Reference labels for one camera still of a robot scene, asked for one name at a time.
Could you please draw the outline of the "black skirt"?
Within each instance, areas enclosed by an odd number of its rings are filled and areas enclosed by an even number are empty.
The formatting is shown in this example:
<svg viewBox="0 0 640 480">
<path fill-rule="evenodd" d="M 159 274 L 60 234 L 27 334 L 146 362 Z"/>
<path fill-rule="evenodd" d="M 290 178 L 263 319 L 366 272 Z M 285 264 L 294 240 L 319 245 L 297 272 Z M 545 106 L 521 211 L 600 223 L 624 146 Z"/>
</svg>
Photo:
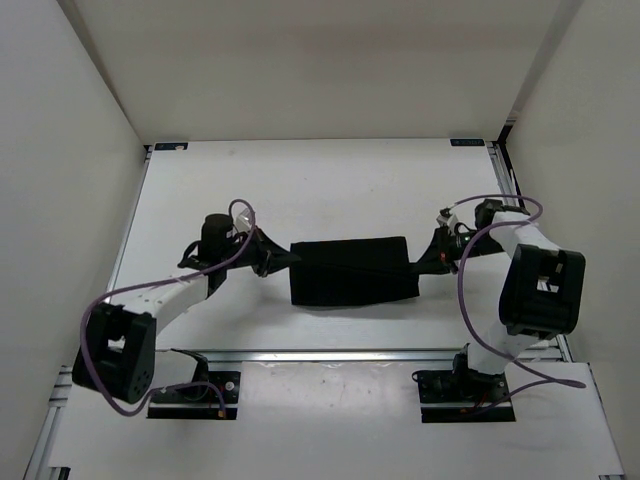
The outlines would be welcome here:
<svg viewBox="0 0 640 480">
<path fill-rule="evenodd" d="M 300 258 L 289 268 L 295 306 L 360 307 L 419 296 L 402 236 L 298 242 L 291 252 Z"/>
</svg>

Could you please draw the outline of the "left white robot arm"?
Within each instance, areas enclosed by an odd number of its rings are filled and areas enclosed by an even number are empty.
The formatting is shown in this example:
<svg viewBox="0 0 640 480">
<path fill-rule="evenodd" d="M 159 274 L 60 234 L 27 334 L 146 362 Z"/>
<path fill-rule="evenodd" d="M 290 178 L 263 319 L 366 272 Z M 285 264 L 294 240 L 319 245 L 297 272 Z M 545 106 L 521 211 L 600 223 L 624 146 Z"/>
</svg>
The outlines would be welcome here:
<svg viewBox="0 0 640 480">
<path fill-rule="evenodd" d="M 74 384 L 105 395 L 110 401 L 142 403 L 157 392 L 157 335 L 187 310 L 211 297 L 226 281 L 227 272 L 250 268 L 267 277 L 300 261 L 277 245 L 245 211 L 237 218 L 211 214 L 200 238 L 178 263 L 177 274 L 114 294 L 133 292 L 120 304 L 104 300 L 89 308 L 81 323 L 81 346 L 72 368 Z"/>
</svg>

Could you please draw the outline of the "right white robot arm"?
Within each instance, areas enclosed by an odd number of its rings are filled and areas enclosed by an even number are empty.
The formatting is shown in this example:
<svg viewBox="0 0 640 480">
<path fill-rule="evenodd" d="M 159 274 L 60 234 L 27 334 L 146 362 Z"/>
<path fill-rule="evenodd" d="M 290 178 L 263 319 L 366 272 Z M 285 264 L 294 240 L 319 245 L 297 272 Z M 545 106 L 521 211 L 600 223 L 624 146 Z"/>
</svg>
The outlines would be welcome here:
<svg viewBox="0 0 640 480">
<path fill-rule="evenodd" d="M 454 274 L 458 305 L 472 337 L 455 356 L 449 387 L 470 400 L 495 385 L 509 364 L 532 345 L 571 333 L 578 321 L 585 257 L 561 248 L 538 228 L 543 208 L 529 213 L 506 196 L 475 196 L 475 226 L 458 221 L 452 207 L 441 210 L 431 244 L 413 263 L 418 275 Z M 498 302 L 498 318 L 484 332 L 472 325 L 464 295 L 467 262 L 504 253 L 510 259 Z"/>
</svg>

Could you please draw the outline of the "right blue label sticker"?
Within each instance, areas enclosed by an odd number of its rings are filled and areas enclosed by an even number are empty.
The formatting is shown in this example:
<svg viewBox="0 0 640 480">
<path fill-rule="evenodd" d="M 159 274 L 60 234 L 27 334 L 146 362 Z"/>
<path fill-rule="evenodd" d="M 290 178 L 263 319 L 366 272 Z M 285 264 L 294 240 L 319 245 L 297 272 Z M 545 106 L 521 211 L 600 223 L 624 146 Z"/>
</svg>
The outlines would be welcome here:
<svg viewBox="0 0 640 480">
<path fill-rule="evenodd" d="M 484 147 L 485 141 L 477 138 L 451 138 L 452 147 Z"/>
</svg>

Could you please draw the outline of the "blue label sticker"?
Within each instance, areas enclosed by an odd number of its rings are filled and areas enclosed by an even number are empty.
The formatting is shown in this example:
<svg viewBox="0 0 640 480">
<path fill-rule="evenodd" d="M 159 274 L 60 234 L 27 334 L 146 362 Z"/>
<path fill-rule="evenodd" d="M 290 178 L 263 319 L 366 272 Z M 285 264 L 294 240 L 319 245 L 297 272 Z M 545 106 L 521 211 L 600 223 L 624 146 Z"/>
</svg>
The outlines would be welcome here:
<svg viewBox="0 0 640 480">
<path fill-rule="evenodd" d="M 188 142 L 159 142 L 154 145 L 155 151 L 184 151 L 188 148 Z"/>
<path fill-rule="evenodd" d="M 484 147 L 485 141 L 477 138 L 451 138 L 452 147 Z"/>
</svg>

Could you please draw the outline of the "left blue label sticker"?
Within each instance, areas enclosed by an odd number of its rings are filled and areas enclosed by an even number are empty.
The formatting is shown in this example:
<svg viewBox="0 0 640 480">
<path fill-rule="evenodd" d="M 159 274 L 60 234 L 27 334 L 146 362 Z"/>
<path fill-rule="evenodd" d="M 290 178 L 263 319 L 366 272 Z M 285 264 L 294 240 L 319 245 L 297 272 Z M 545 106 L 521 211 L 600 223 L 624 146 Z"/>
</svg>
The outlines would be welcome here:
<svg viewBox="0 0 640 480">
<path fill-rule="evenodd" d="M 155 151 L 184 151 L 188 148 L 188 142 L 159 142 L 154 145 Z"/>
</svg>

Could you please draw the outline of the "front aluminium rail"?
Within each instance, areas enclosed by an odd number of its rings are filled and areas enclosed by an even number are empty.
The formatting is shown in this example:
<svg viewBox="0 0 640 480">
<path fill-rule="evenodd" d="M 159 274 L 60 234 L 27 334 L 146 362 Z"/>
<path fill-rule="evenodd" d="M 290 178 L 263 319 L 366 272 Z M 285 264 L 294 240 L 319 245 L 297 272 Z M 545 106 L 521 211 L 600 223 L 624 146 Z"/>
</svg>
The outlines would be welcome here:
<svg viewBox="0 0 640 480">
<path fill-rule="evenodd" d="M 341 363 L 341 362 L 445 362 L 458 353 L 454 350 L 203 350 L 199 354 L 209 363 Z"/>
</svg>

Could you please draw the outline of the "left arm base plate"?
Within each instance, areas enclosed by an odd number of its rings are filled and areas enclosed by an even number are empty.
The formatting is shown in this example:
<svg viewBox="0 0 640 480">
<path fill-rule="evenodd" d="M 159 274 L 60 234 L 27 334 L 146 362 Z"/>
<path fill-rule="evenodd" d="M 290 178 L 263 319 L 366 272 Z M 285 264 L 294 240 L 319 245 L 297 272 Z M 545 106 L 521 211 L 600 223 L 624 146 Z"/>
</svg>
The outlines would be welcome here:
<svg viewBox="0 0 640 480">
<path fill-rule="evenodd" d="M 233 421 L 237 419 L 241 392 L 242 372 L 221 367 L 197 367 L 193 381 L 205 381 L 216 386 L 222 396 L 224 410 L 220 408 L 219 396 L 206 386 L 182 390 L 167 390 L 154 394 L 148 403 L 147 418 L 156 420 L 213 420 Z"/>
</svg>

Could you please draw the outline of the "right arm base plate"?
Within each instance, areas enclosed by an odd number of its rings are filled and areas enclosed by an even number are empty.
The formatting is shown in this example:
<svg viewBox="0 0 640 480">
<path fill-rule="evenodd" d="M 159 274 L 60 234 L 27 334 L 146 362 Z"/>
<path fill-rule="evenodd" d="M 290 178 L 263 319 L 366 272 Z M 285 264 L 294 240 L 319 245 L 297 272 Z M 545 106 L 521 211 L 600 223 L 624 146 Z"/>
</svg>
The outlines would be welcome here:
<svg viewBox="0 0 640 480">
<path fill-rule="evenodd" d="M 411 377 L 418 387 L 423 424 L 516 421 L 504 374 L 488 382 L 452 370 L 417 370 Z"/>
</svg>

